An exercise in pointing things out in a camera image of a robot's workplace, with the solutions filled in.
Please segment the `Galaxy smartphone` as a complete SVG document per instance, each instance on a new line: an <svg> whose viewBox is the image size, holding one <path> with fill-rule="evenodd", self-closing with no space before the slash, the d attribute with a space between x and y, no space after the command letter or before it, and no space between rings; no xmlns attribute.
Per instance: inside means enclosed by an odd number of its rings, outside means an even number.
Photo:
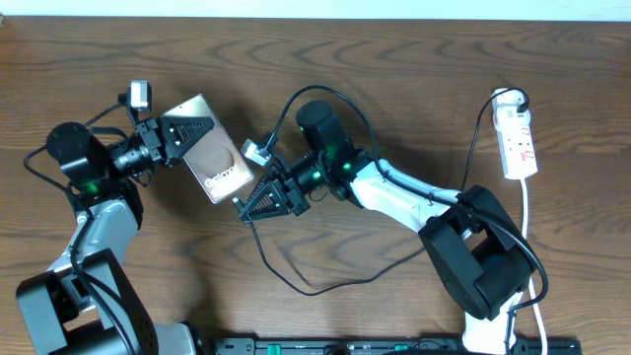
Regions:
<svg viewBox="0 0 631 355"><path fill-rule="evenodd" d="M251 183L254 174L203 95L173 107L166 117L206 117L213 127L183 156L208 198L217 204Z"/></svg>

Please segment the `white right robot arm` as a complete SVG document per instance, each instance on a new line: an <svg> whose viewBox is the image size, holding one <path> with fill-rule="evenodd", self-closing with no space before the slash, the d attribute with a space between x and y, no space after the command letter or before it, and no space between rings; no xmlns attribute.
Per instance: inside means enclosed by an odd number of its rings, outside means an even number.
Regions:
<svg viewBox="0 0 631 355"><path fill-rule="evenodd" d="M495 195L475 185L444 189L410 177L354 145L330 103L313 101L296 114L309 151L288 165L273 147L276 132L248 140L244 156L264 175L247 201L236 203L241 220L294 214L310 208L322 187L341 201L387 215L417 233L444 287L465 312L463 345L469 351L510 354L517 343L516 312L540 301L522 294L543 270L524 235Z"/></svg>

